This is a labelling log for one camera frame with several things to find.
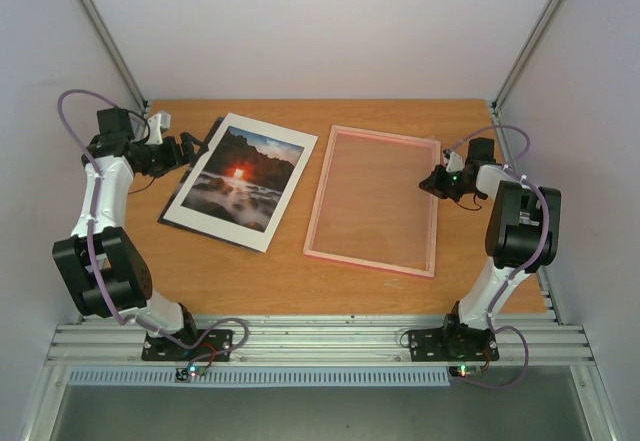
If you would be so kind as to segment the dark backing sheet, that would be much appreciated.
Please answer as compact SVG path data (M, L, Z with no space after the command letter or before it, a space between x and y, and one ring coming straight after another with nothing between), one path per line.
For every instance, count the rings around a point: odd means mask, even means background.
M244 225L247 210L238 213L233 205L238 202L240 189L246 184L233 177L210 173L206 165L220 152L223 137L231 128L249 128L250 120L233 113L227 114L214 136L208 150L200 155L168 204L163 221L218 240L264 252L270 244L269 230L257 230Z

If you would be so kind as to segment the sunset landscape photo white border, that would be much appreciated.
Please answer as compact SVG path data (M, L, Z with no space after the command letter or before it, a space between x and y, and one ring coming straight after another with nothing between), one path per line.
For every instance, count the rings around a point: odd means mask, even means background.
M266 252L317 137L229 113L160 221Z

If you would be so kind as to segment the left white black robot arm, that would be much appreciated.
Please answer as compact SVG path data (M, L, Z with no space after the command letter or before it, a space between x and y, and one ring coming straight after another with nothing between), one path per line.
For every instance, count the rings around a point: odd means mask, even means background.
M54 243L52 256L78 309L85 317L138 324L147 345L179 359L195 356L202 336L187 308L161 295L147 263L125 231L126 204L136 175L158 179L195 159L199 140L167 135L168 113L160 111L136 135L130 111L97 113L99 132L86 145L82 163L86 190L71 235Z

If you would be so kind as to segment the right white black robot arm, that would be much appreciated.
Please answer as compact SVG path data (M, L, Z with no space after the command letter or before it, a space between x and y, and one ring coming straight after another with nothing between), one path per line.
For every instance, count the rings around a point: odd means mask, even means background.
M494 157L494 141L469 141L465 158L452 149L419 187L441 199L491 199L485 236L487 261L469 293L454 304L443 325L407 332L411 360L496 361L494 318L515 289L555 259L562 194L539 187Z

